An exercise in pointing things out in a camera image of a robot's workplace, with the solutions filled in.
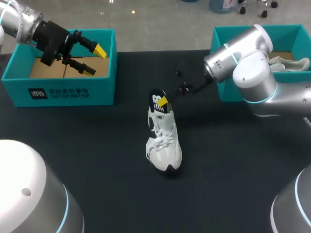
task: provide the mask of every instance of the teal box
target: teal box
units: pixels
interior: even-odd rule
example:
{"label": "teal box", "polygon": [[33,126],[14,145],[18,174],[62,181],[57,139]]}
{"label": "teal box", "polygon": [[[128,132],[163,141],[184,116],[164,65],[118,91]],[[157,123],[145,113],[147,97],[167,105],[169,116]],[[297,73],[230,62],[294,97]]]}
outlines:
{"label": "teal box", "polygon": [[[221,45],[249,27],[215,27],[211,52],[216,51]],[[311,60],[311,39],[302,25],[266,25],[263,27],[272,40],[273,51],[291,51],[295,60],[300,60],[304,57],[308,57]],[[274,76],[280,83],[311,81],[311,71],[276,72]],[[217,86],[222,101],[243,101],[243,97],[235,86],[232,77],[223,83],[217,83]]]}
{"label": "teal box", "polygon": [[[82,29],[80,31],[86,38],[98,42],[107,53],[108,76],[30,79],[29,74],[35,58],[41,57],[42,52],[29,45],[18,44],[2,77],[3,85],[16,107],[113,104],[118,59],[114,30]],[[73,46],[71,54],[73,57],[96,57],[79,44]]]}

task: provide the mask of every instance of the shoelace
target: shoelace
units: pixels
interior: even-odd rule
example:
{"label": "shoelace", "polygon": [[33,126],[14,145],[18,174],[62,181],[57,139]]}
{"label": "shoelace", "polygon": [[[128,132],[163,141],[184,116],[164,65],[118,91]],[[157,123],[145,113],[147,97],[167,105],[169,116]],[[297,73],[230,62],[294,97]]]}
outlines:
{"label": "shoelace", "polygon": [[149,159],[148,153],[152,149],[155,149],[156,151],[159,151],[163,149],[164,147],[167,147],[169,144],[174,143],[174,128],[175,124],[173,123],[173,127],[170,131],[164,131],[164,130],[158,130],[157,127],[154,126],[154,131],[156,134],[156,139],[151,143],[146,151],[146,156]]}

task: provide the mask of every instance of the robotic arm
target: robotic arm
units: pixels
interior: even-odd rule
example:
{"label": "robotic arm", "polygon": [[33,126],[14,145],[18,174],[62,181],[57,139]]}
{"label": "robotic arm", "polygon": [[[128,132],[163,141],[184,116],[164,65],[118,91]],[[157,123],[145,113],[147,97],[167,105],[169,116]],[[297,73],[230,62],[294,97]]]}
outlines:
{"label": "robotic arm", "polygon": [[[311,83],[278,83],[268,63],[272,49],[268,33],[260,25],[253,25],[204,58],[205,80],[200,87],[213,81],[222,83],[233,75],[235,85],[255,115],[311,116]],[[193,85],[186,83],[179,90],[182,95],[196,92]],[[160,106],[165,103],[166,99],[158,102]]]}
{"label": "robotic arm", "polygon": [[71,58],[70,52],[77,42],[91,53],[106,57],[100,45],[81,36],[82,32],[76,30],[71,34],[51,21],[45,22],[40,12],[23,3],[17,3],[16,0],[0,0],[0,25],[6,34],[17,38],[18,43],[33,45],[41,50],[41,62],[48,66],[51,66],[55,59],[63,58],[63,64],[70,65],[79,73],[94,75],[94,69]]}

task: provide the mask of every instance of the blue bottle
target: blue bottle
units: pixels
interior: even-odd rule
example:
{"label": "blue bottle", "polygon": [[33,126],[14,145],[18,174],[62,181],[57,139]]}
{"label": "blue bottle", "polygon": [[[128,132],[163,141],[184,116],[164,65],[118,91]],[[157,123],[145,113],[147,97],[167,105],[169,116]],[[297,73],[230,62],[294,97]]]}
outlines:
{"label": "blue bottle", "polygon": [[209,8],[219,14],[227,14],[236,9],[237,0],[209,0]]}

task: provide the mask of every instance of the chair wheel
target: chair wheel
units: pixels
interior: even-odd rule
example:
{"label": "chair wheel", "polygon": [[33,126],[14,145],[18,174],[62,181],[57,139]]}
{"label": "chair wheel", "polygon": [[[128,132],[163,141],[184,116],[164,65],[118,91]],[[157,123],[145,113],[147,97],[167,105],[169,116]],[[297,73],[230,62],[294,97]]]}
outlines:
{"label": "chair wheel", "polygon": [[271,2],[271,7],[272,8],[277,8],[278,4],[276,1]]}
{"label": "chair wheel", "polygon": [[268,16],[268,12],[267,12],[267,11],[263,11],[263,12],[261,13],[261,17],[262,17],[262,18],[267,18],[267,16]]}
{"label": "chair wheel", "polygon": [[240,9],[240,14],[241,14],[241,15],[244,15],[245,12],[246,12],[246,8],[245,8],[244,6],[241,7],[241,9]]}

